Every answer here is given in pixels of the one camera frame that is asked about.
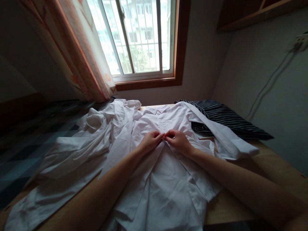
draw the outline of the cabinet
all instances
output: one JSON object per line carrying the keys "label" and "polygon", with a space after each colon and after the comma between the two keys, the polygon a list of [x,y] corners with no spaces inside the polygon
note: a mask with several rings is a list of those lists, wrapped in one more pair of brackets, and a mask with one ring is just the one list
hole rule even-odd
{"label": "cabinet", "polygon": [[308,6],[308,0],[224,0],[217,31],[238,30]]}

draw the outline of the wall outlet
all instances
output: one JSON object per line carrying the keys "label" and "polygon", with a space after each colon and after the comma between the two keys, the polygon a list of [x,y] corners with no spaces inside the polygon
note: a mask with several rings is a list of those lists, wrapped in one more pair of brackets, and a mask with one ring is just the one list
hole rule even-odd
{"label": "wall outlet", "polygon": [[302,52],[306,49],[308,50],[308,34],[301,34],[296,36],[295,41],[293,42],[293,46],[299,42],[303,44],[301,45],[300,49],[297,52]]}

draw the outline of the forearm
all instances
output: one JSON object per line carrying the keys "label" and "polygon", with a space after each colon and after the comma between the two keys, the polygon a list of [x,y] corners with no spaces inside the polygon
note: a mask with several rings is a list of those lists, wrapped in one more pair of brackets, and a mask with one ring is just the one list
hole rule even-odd
{"label": "forearm", "polygon": [[200,150],[194,150],[188,157],[277,228],[284,227],[307,211],[307,206],[302,201],[247,169],[207,155]]}
{"label": "forearm", "polygon": [[55,230],[98,230],[141,160],[138,148],[103,175],[66,212]]}

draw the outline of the wooden window frame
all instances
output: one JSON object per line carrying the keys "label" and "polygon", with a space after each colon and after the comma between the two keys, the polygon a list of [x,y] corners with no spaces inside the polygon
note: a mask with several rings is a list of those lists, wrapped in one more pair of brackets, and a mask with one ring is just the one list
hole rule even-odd
{"label": "wooden window frame", "polygon": [[176,1],[173,76],[159,79],[115,82],[117,91],[182,85],[190,5],[191,0]]}

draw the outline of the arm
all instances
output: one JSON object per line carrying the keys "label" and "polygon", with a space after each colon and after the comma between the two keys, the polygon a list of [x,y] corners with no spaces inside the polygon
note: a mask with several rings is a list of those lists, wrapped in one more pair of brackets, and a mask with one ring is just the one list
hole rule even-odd
{"label": "arm", "polygon": [[98,230],[141,158],[164,134],[149,132],[141,143],[103,175],[63,216],[53,230]]}
{"label": "arm", "polygon": [[244,204],[276,228],[308,229],[308,206],[273,182],[247,169],[206,155],[194,148],[183,132],[170,130],[165,134],[164,140],[199,164]]}

